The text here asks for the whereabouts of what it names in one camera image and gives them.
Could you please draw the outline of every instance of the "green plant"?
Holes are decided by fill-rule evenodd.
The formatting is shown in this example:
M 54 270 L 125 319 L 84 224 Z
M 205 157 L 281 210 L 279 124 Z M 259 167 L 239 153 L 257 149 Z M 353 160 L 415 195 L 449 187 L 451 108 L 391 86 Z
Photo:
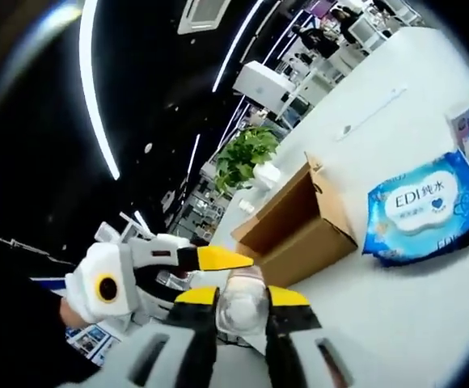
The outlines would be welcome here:
M 277 145 L 277 139 L 268 128 L 244 129 L 218 156 L 217 190 L 225 192 L 227 188 L 243 188 L 245 182 L 254 178 L 254 166 L 268 162 Z

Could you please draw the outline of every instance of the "black ceiling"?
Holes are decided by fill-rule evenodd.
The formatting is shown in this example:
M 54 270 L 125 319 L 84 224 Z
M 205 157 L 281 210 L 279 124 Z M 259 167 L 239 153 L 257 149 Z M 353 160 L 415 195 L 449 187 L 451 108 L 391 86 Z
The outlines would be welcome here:
M 239 59 L 274 1 L 264 2 L 218 91 L 211 89 L 255 1 L 233 0 L 218 29 L 184 36 L 176 33 L 184 0 L 157 6 L 99 2 L 92 64 L 104 128 L 121 173 L 117 181 L 99 150 L 83 97 L 79 20 L 69 25 L 17 77 L 0 104 L 0 235 L 78 260 L 100 222 L 115 225 L 120 211 L 139 210 L 154 231 L 163 232 L 164 219 L 180 202 L 163 214 L 160 201 L 167 191 L 179 196 L 196 135 L 201 141 L 188 192 L 238 104 L 232 84 Z M 30 3 L 46 9 L 41 0 Z M 40 15 L 29 17 L 32 22 Z M 268 50 L 288 22 L 277 12 L 268 23 L 274 33 L 263 30 L 268 44 L 260 45 Z M 248 60 L 265 54 L 252 50 Z M 145 154 L 148 142 L 153 149 Z

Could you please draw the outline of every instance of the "box on shelf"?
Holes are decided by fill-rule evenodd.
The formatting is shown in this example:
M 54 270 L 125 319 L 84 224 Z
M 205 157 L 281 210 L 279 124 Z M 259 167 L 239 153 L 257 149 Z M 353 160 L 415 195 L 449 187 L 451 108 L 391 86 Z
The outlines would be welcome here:
M 306 160 L 231 234 L 239 242 L 237 252 L 255 260 L 268 285 L 293 285 L 357 249 L 336 189 L 319 174 L 315 158 L 306 154 Z

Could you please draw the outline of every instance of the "heart logo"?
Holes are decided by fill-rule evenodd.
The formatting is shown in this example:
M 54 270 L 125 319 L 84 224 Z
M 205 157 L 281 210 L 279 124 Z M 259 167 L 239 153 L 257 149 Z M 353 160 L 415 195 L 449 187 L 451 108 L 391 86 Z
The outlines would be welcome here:
M 441 198 L 437 198 L 436 200 L 432 201 L 432 206 L 436 209 L 441 208 L 442 205 L 443 205 L 443 200 Z

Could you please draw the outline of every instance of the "blue package label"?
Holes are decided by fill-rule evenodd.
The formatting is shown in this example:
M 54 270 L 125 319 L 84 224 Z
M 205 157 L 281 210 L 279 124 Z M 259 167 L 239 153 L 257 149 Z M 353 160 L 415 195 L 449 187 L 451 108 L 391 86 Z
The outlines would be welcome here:
M 368 214 L 365 254 L 407 264 L 447 252 L 469 231 L 468 161 L 458 150 L 379 184 Z

